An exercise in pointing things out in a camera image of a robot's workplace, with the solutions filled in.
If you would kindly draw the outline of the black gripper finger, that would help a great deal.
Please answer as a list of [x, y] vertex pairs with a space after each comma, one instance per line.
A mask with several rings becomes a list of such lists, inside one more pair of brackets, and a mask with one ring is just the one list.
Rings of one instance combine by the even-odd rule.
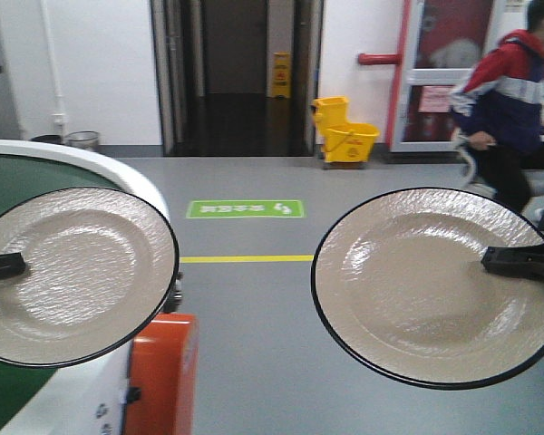
[[535, 246], [489, 246], [481, 258], [491, 274], [544, 282], [544, 243]]
[[21, 253], [0, 254], [0, 280], [21, 275], [26, 262]]

